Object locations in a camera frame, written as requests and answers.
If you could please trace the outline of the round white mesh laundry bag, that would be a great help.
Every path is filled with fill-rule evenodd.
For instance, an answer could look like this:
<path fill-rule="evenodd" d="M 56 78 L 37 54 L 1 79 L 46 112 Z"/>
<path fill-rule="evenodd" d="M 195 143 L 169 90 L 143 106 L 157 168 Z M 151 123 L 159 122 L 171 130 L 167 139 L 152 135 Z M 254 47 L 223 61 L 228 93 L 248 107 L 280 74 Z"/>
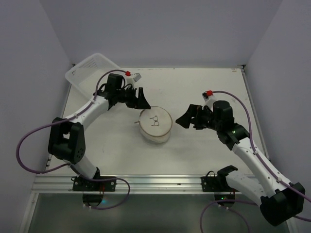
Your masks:
<path fill-rule="evenodd" d="M 136 124 L 139 125 L 139 131 L 147 141 L 163 144 L 170 138 L 173 119 L 164 108 L 152 106 L 140 112 Z"/>

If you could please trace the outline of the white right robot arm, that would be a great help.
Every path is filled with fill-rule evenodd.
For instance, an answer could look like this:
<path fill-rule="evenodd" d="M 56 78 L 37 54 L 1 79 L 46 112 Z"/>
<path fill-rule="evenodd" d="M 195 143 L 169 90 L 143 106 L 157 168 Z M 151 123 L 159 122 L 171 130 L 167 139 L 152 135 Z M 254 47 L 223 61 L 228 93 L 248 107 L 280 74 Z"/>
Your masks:
<path fill-rule="evenodd" d="M 217 100 L 211 107 L 191 104 L 176 123 L 185 129 L 192 124 L 196 130 L 214 130 L 219 140 L 242 159 L 256 181 L 230 165 L 218 170 L 214 183 L 221 189 L 243 193 L 260 208 L 268 223 L 278 226 L 302 212 L 305 188 L 292 183 L 257 150 L 250 133 L 235 122 L 229 102 Z"/>

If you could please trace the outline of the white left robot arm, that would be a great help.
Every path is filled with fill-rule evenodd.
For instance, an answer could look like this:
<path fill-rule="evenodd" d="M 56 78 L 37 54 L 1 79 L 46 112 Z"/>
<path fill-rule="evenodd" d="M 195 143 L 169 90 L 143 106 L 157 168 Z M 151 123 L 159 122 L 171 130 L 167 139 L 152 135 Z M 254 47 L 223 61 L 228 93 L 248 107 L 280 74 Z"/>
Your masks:
<path fill-rule="evenodd" d="M 115 69 L 104 74 L 104 84 L 97 83 L 93 97 L 67 118 L 55 118 L 48 143 L 49 154 L 67 162 L 70 168 L 86 180 L 99 179 L 100 171 L 86 156 L 85 131 L 102 114 L 118 103 L 128 108 L 150 109 L 142 87 L 135 87 L 139 73 Z"/>

